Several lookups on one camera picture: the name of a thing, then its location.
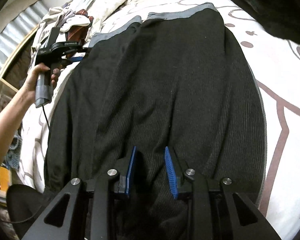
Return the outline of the person's left forearm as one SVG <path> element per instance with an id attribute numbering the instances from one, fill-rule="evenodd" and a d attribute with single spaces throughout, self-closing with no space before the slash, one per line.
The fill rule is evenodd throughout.
<path id="1" fill-rule="evenodd" d="M 25 113 L 34 103 L 34 98 L 35 92 L 21 89 L 0 112 L 0 166 Z"/>

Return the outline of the person's left hand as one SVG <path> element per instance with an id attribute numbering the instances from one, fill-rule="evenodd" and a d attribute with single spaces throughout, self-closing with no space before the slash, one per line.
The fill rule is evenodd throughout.
<path id="1" fill-rule="evenodd" d="M 28 74 L 23 86 L 22 91 L 26 95 L 30 101 L 35 101 L 35 94 L 36 94 L 36 84 L 37 79 L 40 74 L 48 73 L 51 74 L 51 69 L 47 67 L 45 64 L 40 63 L 36 65 L 33 70 Z M 61 74 L 61 70 L 59 68 L 55 68 L 51 74 L 51 84 L 53 89 L 55 89 L 58 78 Z"/>

